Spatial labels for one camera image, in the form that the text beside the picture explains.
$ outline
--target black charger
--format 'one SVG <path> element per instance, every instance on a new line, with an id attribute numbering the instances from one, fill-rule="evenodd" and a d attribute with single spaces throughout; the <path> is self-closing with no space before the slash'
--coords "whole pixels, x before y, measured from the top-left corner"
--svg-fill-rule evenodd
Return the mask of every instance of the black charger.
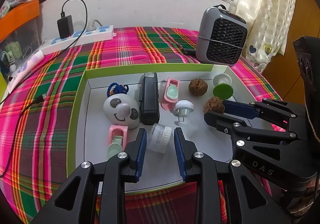
<path id="1" fill-rule="evenodd" d="M 144 125 L 159 123 L 158 78 L 155 72 L 145 73 L 140 87 L 140 118 Z"/>
<path id="2" fill-rule="evenodd" d="M 70 37 L 74 33 L 72 16 L 65 16 L 64 11 L 61 12 L 61 19 L 58 19 L 58 30 L 61 39 Z"/>

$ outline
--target blue rope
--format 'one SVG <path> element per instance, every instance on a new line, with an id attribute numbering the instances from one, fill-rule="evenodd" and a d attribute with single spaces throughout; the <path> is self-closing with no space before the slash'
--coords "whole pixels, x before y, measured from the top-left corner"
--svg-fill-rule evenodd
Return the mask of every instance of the blue rope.
<path id="1" fill-rule="evenodd" d="M 116 82 L 112 83 L 107 91 L 108 98 L 114 94 L 124 93 L 127 94 L 129 91 L 128 85 L 119 85 Z"/>

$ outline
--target orange shelf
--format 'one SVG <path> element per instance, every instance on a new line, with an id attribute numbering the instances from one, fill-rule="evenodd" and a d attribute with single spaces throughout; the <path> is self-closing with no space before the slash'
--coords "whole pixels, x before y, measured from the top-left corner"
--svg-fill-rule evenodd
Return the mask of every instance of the orange shelf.
<path id="1" fill-rule="evenodd" d="M 0 42 L 17 28 L 39 15 L 39 0 L 32 0 L 9 11 L 2 19 L 0 19 Z"/>

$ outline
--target das logo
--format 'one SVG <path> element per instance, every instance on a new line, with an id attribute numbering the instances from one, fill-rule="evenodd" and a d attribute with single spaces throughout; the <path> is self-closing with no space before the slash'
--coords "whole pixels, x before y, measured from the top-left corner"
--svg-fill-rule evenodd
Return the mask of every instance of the das logo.
<path id="1" fill-rule="evenodd" d="M 274 172 L 272 169 L 266 169 L 265 166 L 259 165 L 258 162 L 256 162 L 256 161 L 253 161 L 252 166 L 253 166 L 254 168 L 259 169 L 259 170 L 262 171 L 262 172 L 266 172 L 268 175 L 272 175 L 273 172 Z"/>

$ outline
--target floral curtain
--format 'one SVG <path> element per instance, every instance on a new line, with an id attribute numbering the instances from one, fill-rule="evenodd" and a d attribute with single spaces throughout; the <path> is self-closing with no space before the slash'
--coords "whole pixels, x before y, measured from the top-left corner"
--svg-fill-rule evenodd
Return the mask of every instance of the floral curtain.
<path id="1" fill-rule="evenodd" d="M 242 55 L 259 72 L 272 56 L 284 55 L 294 6 L 295 0 L 238 0 L 236 14 L 249 27 Z"/>

